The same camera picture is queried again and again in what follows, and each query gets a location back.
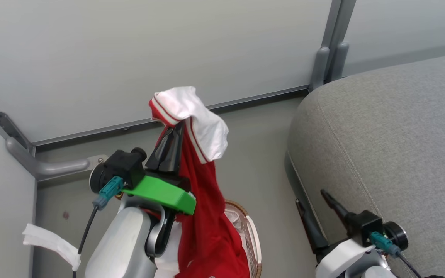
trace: teal connector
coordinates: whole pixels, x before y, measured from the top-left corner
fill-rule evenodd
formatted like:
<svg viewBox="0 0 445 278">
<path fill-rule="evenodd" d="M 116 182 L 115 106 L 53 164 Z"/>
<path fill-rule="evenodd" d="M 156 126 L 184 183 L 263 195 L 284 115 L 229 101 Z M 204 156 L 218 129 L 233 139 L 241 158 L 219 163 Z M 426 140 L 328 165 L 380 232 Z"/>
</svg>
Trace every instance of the teal connector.
<svg viewBox="0 0 445 278">
<path fill-rule="evenodd" d="M 98 207 L 98 210 L 102 210 L 106 207 L 109 200 L 112 197 L 119 194 L 123 189 L 123 179 L 119 176 L 114 176 L 107 184 L 104 186 L 100 192 L 99 196 L 92 202 L 94 206 Z"/>
<path fill-rule="evenodd" d="M 370 234 L 369 239 L 373 245 L 394 258 L 397 258 L 397 253 L 401 252 L 401 248 L 394 245 L 390 239 L 385 238 L 385 236 L 378 232 L 373 232 Z"/>
</svg>

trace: black cable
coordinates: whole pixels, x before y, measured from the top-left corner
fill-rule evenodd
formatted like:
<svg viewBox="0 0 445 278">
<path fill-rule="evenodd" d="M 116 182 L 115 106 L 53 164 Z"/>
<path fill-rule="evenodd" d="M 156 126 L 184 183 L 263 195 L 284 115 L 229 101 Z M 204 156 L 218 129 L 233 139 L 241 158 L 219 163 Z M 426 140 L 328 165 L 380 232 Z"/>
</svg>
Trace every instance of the black cable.
<svg viewBox="0 0 445 278">
<path fill-rule="evenodd" d="M 92 210 L 92 214 L 90 215 L 90 218 L 88 219 L 87 227 L 85 227 L 85 231 L 83 232 L 82 241 L 80 242 L 80 246 L 78 247 L 78 255 L 82 253 L 83 245 L 85 244 L 85 239 L 87 238 L 88 231 L 90 229 L 90 225 L 92 225 L 92 221 L 94 220 L 95 214 L 97 213 L 97 210 L 99 209 L 98 206 L 94 206 L 94 210 Z M 73 278 L 76 278 L 76 271 L 73 271 Z"/>
<path fill-rule="evenodd" d="M 413 273 L 415 273 L 415 276 L 417 276 L 417 278 L 422 278 L 422 276 L 420 276 L 418 271 L 416 271 L 416 269 L 408 262 L 408 260 L 406 260 L 406 258 L 403 256 L 403 254 L 401 254 L 401 252 L 397 252 L 396 255 L 403 261 L 404 264 L 406 264 L 408 268 L 411 269 L 411 271 L 413 271 Z"/>
</svg>

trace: green bracket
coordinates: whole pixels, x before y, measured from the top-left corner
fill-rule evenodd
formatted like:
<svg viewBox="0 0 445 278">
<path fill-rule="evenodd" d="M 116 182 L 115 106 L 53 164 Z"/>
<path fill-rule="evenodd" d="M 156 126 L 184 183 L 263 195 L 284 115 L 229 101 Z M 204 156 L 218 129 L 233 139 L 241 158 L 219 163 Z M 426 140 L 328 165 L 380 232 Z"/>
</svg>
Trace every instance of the green bracket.
<svg viewBox="0 0 445 278">
<path fill-rule="evenodd" d="M 148 174 L 133 190 L 122 190 L 188 215 L 193 215 L 197 201 L 185 190 Z"/>
</svg>

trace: laundry basket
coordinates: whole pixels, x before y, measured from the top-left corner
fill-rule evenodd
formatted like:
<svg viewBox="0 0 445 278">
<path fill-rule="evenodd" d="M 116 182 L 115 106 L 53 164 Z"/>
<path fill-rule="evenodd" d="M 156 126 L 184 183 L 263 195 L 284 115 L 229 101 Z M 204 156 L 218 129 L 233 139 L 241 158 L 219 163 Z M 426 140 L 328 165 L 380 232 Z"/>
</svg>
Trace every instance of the laundry basket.
<svg viewBox="0 0 445 278">
<path fill-rule="evenodd" d="M 251 278 L 260 278 L 262 272 L 262 253 L 252 218 L 250 218 L 244 207 L 231 200 L 226 200 L 224 213 L 226 213 L 226 216 L 228 216 L 242 238 L 241 241 L 247 253 Z"/>
</svg>

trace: gray fabric upholstery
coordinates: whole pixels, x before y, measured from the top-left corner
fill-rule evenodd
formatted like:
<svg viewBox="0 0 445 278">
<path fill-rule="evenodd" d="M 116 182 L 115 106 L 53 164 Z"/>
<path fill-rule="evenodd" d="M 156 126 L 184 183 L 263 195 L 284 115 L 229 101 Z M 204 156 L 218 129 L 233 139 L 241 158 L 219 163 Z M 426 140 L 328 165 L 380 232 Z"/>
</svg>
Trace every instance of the gray fabric upholstery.
<svg viewBox="0 0 445 278">
<path fill-rule="evenodd" d="M 445 57 L 326 84 L 300 104 L 288 152 L 330 242 L 344 228 L 320 196 L 407 232 L 420 274 L 445 276 Z M 399 260 L 394 273 L 414 277 Z"/>
</svg>

